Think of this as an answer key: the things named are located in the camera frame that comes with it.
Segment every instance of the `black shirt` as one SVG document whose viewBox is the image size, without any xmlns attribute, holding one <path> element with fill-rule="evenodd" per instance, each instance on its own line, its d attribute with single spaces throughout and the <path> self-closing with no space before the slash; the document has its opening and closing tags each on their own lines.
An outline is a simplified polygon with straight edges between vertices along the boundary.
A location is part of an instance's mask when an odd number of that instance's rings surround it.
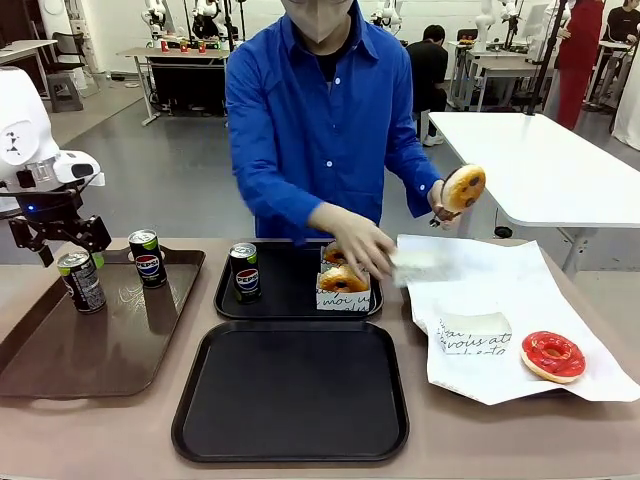
<svg viewBox="0 0 640 480">
<path fill-rule="evenodd" d="M 609 17 L 607 18 L 604 39 L 613 42 L 626 42 L 627 35 L 637 37 L 639 23 L 640 12 L 638 10 L 627 12 L 622 7 L 614 8 L 609 12 Z"/>
<path fill-rule="evenodd" d="M 413 79 L 413 111 L 421 112 L 435 85 L 444 82 L 449 54 L 440 45 L 429 41 L 412 43 L 407 47 Z"/>
<path fill-rule="evenodd" d="M 353 36 L 355 30 L 355 21 L 353 17 L 351 19 L 351 27 L 349 29 L 349 36 L 342 44 L 342 46 L 333 53 L 329 55 L 316 55 L 318 59 L 318 65 L 320 66 L 320 70 L 322 70 L 322 74 L 324 75 L 324 79 L 326 82 L 333 82 L 333 77 L 336 75 L 336 66 L 338 65 L 338 61 L 349 51 L 349 49 L 353 46 Z"/>
</svg>

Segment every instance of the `black hair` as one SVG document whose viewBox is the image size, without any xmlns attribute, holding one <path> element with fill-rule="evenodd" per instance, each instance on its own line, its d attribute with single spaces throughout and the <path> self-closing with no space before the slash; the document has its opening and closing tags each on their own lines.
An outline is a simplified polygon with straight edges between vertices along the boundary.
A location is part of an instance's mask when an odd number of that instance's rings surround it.
<svg viewBox="0 0 640 480">
<path fill-rule="evenodd" d="M 424 29 L 422 40 L 431 40 L 434 43 L 444 40 L 444 28 L 440 25 L 429 25 Z"/>
</svg>

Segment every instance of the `face mask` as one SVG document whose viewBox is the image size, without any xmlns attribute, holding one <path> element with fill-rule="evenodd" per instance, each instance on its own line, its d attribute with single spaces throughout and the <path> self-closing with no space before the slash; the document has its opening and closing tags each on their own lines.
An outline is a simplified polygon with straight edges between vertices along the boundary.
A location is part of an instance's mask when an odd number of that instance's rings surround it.
<svg viewBox="0 0 640 480">
<path fill-rule="evenodd" d="M 287 15 L 310 40 L 322 42 L 344 21 L 353 0 L 282 0 Z"/>
</svg>

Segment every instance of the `person in background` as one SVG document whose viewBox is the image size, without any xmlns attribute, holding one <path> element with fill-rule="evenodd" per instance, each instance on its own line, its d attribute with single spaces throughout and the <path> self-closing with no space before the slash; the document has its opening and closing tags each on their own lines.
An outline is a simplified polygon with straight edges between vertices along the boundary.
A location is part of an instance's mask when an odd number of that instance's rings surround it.
<svg viewBox="0 0 640 480">
<path fill-rule="evenodd" d="M 429 25 L 424 30 L 422 41 L 407 47 L 413 79 L 413 114 L 416 118 L 425 110 L 444 112 L 447 107 L 447 92 L 443 89 L 443 84 L 449 54 L 442 47 L 443 43 L 444 28 L 440 25 Z M 442 135 L 429 121 L 429 131 L 424 145 L 432 147 L 443 141 Z"/>
<path fill-rule="evenodd" d="M 561 34 L 556 73 L 545 115 L 573 130 L 582 110 L 589 78 L 598 53 L 603 0 L 576 0 L 571 19 Z"/>
<path fill-rule="evenodd" d="M 636 43 L 640 12 L 636 10 L 640 0 L 624 0 L 621 7 L 614 8 L 607 17 L 607 29 L 604 40 L 611 42 Z"/>
<path fill-rule="evenodd" d="M 282 0 L 286 14 L 229 57 L 226 106 L 238 188 L 256 236 L 335 237 L 349 264 L 391 271 L 377 226 L 385 167 L 414 217 L 442 220 L 443 181 L 416 139 L 409 55 L 354 0 Z"/>
</svg>

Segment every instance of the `glazed donut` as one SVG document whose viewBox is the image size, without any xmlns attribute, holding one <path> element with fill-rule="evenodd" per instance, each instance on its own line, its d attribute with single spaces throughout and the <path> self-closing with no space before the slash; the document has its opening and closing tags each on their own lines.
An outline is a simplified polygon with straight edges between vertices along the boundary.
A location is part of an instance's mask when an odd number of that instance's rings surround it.
<svg viewBox="0 0 640 480">
<path fill-rule="evenodd" d="M 320 275 L 318 286 L 322 290 L 339 293 L 366 292 L 369 286 L 360 280 L 349 265 L 331 267 Z"/>
<path fill-rule="evenodd" d="M 344 258 L 344 253 L 338 247 L 337 242 L 331 242 L 324 247 L 324 259 L 329 263 L 335 263 L 336 265 L 342 265 L 347 263 L 347 259 Z"/>
<path fill-rule="evenodd" d="M 482 167 L 465 165 L 454 170 L 442 186 L 442 206 L 459 213 L 476 203 L 484 192 L 487 177 Z"/>
<path fill-rule="evenodd" d="M 556 383 L 578 379 L 587 367 L 578 346 L 562 335 L 535 332 L 522 341 L 522 361 L 533 373 Z"/>
</svg>

